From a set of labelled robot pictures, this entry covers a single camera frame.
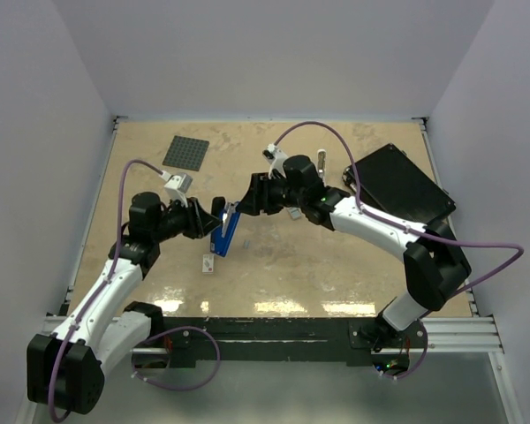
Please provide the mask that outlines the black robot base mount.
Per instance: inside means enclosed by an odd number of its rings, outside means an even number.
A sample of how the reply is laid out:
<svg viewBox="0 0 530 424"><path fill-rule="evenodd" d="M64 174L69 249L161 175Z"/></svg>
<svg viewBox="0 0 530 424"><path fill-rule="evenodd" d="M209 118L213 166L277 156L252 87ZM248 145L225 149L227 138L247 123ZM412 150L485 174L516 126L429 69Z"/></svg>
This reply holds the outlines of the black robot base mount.
<svg viewBox="0 0 530 424"><path fill-rule="evenodd" d="M374 363L389 369L398 359L406 365L408 353L428 346L428 336L419 322L398 333L377 336L376 319L360 318L218 318L164 317L152 331L153 340L140 343L160 353L174 368L194 367L197 362L339 362L350 367Z"/></svg>

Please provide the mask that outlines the white stapler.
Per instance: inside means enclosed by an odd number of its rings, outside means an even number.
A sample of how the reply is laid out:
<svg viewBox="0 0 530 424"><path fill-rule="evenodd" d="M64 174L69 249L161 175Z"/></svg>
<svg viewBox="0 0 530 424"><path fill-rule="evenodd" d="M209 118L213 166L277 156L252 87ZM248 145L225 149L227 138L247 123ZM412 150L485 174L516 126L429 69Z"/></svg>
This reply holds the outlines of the white stapler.
<svg viewBox="0 0 530 424"><path fill-rule="evenodd" d="M317 171L320 178L325 178L326 175L326 158L327 152L325 149L317 151Z"/></svg>

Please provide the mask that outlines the blue black stapler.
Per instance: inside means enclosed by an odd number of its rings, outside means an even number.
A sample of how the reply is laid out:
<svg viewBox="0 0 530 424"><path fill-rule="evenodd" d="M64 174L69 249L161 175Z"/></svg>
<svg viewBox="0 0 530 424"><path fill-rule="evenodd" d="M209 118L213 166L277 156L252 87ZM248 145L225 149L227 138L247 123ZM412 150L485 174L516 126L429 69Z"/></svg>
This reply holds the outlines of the blue black stapler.
<svg viewBox="0 0 530 424"><path fill-rule="evenodd" d="M220 220L220 225L211 232L210 252L225 257L229 251L235 230L237 229L240 212L237 202L229 202L224 197L215 197L212 201L212 215Z"/></svg>

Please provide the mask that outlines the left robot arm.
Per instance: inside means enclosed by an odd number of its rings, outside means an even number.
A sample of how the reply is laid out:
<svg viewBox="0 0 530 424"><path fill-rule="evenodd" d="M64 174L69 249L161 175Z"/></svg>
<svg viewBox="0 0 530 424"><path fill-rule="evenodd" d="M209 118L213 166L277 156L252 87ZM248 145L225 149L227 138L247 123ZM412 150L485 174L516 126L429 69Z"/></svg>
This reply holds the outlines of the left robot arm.
<svg viewBox="0 0 530 424"><path fill-rule="evenodd" d="M128 216L92 289L50 334L37 334L28 344L30 401L90 413L107 377L128 352L140 343L156 346L164 339L160 307L133 302L116 316L154 266L160 245L176 236L202 239L222 224L195 198L165 206L152 192L136 194Z"/></svg>

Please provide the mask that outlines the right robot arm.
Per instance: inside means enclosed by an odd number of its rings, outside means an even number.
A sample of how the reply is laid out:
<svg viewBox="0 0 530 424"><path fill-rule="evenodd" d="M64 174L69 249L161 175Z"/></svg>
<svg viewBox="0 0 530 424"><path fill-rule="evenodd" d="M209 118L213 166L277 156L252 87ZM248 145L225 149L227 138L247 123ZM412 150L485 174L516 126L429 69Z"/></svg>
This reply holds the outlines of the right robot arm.
<svg viewBox="0 0 530 424"><path fill-rule="evenodd" d="M406 291L377 317L375 334L382 345L397 346L413 322L440 310L472 272L448 224L426 226L358 204L348 192L325 185L305 155L289 157L272 174L254 173L237 205L249 216L283 208L298 208L309 222L363 239L403 263Z"/></svg>

